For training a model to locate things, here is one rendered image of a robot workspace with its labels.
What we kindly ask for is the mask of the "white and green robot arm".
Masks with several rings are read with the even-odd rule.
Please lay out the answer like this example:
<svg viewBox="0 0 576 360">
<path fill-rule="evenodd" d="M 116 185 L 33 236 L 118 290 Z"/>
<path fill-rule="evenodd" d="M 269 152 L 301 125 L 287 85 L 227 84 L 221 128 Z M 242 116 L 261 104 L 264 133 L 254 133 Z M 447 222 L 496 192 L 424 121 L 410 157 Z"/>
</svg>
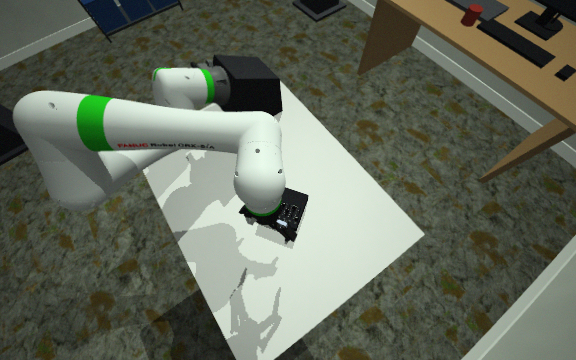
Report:
<svg viewBox="0 0 576 360">
<path fill-rule="evenodd" d="M 230 81 L 210 59 L 190 65 L 153 72 L 157 106 L 58 91 L 20 99 L 13 122 L 52 200 L 69 210 L 93 209 L 173 152 L 218 151 L 237 154 L 234 189 L 249 224 L 274 221 L 286 185 L 278 121 L 260 111 L 196 111 L 197 105 L 227 104 Z"/>
</svg>

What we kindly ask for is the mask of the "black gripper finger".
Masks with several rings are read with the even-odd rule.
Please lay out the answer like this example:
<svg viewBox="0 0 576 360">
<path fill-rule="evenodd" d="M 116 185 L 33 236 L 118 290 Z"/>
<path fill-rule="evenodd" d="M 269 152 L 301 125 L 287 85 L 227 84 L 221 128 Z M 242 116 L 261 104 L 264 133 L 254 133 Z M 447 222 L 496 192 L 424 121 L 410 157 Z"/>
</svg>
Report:
<svg viewBox="0 0 576 360">
<path fill-rule="evenodd" d="M 244 207 L 244 208 L 243 208 L 243 207 Z M 244 217 L 245 217 L 247 223 L 248 223 L 248 224 L 250 223 L 251 219 L 250 219 L 250 217 L 249 217 L 249 215 L 248 215 L 248 212 L 247 212 L 247 210 L 246 210 L 245 205 L 242 206 L 242 208 L 241 208 L 240 211 L 239 211 L 239 214 L 244 214 Z M 250 224 L 249 224 L 249 225 L 250 225 Z"/>
<path fill-rule="evenodd" d="M 288 241 L 292 241 L 294 242 L 297 234 L 296 232 L 293 230 L 293 228 L 290 226 L 289 221 L 285 220 L 285 221 L 281 221 L 281 219 L 277 219 L 278 224 L 277 225 L 272 225 L 269 224 L 269 226 L 272 229 L 276 229 L 281 235 L 283 235 L 285 237 L 285 244 L 287 245 Z"/>
</svg>

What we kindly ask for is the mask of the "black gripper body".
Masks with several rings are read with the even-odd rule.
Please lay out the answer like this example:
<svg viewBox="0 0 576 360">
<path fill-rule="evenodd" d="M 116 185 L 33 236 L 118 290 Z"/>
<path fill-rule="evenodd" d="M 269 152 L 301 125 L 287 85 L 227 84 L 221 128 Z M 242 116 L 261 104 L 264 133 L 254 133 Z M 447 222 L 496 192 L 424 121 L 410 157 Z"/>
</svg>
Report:
<svg viewBox="0 0 576 360">
<path fill-rule="evenodd" d="M 269 225 L 269 224 L 276 225 L 276 224 L 278 224 L 277 219 L 280 220 L 280 218 L 277 217 L 277 218 L 276 218 L 274 221 L 272 221 L 272 222 L 269 222 L 269 223 L 259 223 L 259 224 L 261 224 L 261 225 Z"/>
</svg>

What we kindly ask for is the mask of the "black lighting desk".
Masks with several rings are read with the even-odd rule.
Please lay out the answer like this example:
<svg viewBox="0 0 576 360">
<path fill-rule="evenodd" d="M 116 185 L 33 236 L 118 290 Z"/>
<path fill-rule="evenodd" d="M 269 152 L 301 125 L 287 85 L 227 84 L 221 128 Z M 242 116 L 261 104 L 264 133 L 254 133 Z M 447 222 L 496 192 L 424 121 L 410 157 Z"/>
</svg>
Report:
<svg viewBox="0 0 576 360">
<path fill-rule="evenodd" d="M 282 194 L 282 209 L 278 217 L 281 221 L 288 220 L 294 231 L 297 231 L 308 201 L 308 196 L 307 194 L 286 187 Z"/>
</svg>

